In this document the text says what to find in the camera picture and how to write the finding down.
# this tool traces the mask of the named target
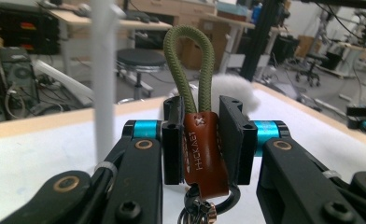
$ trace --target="olive green cord loop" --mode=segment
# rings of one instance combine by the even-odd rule
[[[176,54],[176,42],[180,37],[187,37],[193,40],[201,49],[203,56],[198,92],[198,108],[200,112],[211,111],[211,86],[213,66],[215,63],[215,52],[213,51],[212,44],[203,32],[187,25],[173,27],[168,31],[163,40],[165,58],[177,89],[179,90],[179,94],[183,97],[186,113],[196,113],[197,109],[189,83],[186,80],[186,75]]]

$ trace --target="stool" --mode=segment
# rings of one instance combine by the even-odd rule
[[[296,75],[296,81],[299,82],[300,81],[300,76],[307,76],[307,80],[309,82],[309,86],[313,87],[314,86],[314,79],[317,79],[317,86],[320,86],[320,80],[319,80],[319,75],[315,74],[313,72],[315,65],[317,65],[317,62],[327,62],[329,60],[328,57],[321,55],[321,54],[317,54],[317,53],[308,53],[306,55],[306,57],[313,59],[310,64],[311,67],[309,68],[308,71],[301,71],[298,72]]]
[[[147,87],[149,96],[153,90],[142,81],[142,73],[160,72],[166,67],[166,60],[162,54],[151,49],[120,49],[117,51],[116,64],[119,70],[136,73],[136,78],[133,78],[134,100],[140,100],[143,86]]]

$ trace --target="white table surface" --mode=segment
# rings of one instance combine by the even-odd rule
[[[285,121],[292,137],[345,181],[357,171],[366,171],[366,135],[345,130],[344,125],[261,86],[255,94],[261,104],[250,114],[252,119]],[[118,106],[116,142],[126,120],[157,119],[161,103],[162,99],[155,99],[146,108],[141,103]],[[54,175],[68,170],[92,174],[91,113],[85,110],[0,124],[0,219],[27,203]],[[251,185],[240,188],[240,202],[219,216],[218,223],[265,223],[255,194],[259,174],[260,158],[255,158]],[[176,223],[183,196],[181,186],[164,187],[163,223]]]

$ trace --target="wooden desk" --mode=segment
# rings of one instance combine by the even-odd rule
[[[241,67],[242,63],[238,63],[237,61],[243,62],[245,59],[245,55],[232,53],[232,48],[234,47],[234,42],[237,39],[237,36],[238,36],[240,30],[242,30],[243,28],[255,29],[256,25],[253,23],[245,22],[245,21],[235,21],[235,20],[223,18],[214,13],[206,13],[206,16],[207,16],[207,18],[209,18],[211,20],[227,22],[231,26],[231,30],[229,33],[230,37],[227,41],[226,49],[224,50],[219,72],[226,73],[228,67]],[[270,39],[268,40],[268,44],[264,51],[265,55],[271,54],[271,50],[273,49],[276,37],[278,36],[279,33],[283,32],[283,31],[285,31],[285,29],[279,29],[279,28],[275,28],[275,27],[271,28],[271,36],[270,36]]]
[[[348,130],[329,119],[262,85],[255,84],[261,100],[256,120],[283,120],[292,137],[349,182],[352,174],[366,171],[366,135]],[[116,106],[116,142],[128,119],[157,119],[163,99]],[[0,219],[27,203],[54,175],[68,170],[93,173],[95,152],[92,109],[0,123]],[[265,223],[256,198],[260,158],[255,158],[251,185],[240,186],[241,200],[219,223]],[[181,186],[163,188],[163,223],[176,223],[183,207]]]
[[[60,40],[61,40],[61,52],[63,56],[63,67],[64,73],[68,76],[72,76],[72,70],[70,68],[70,58],[71,53],[69,50],[70,36],[68,34],[68,26],[90,26],[91,19],[85,17],[79,17],[73,12],[64,10],[50,10],[49,13],[58,18],[60,22]],[[150,22],[143,23],[141,21],[125,21],[120,20],[120,29],[125,29],[130,31],[130,36],[134,36],[134,30],[168,30],[172,25],[164,22]]]

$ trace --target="zip tie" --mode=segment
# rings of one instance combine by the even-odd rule
[[[114,182],[114,179],[117,177],[117,167],[113,164],[113,162],[110,161],[101,161],[99,162],[96,166],[95,166],[95,172],[99,169],[99,168],[106,168],[109,169],[113,175],[112,180]]]
[[[326,178],[328,179],[331,179],[333,177],[338,177],[338,178],[341,178],[341,175],[338,174],[337,171],[334,171],[334,170],[328,170],[328,171],[325,171],[322,173]]]

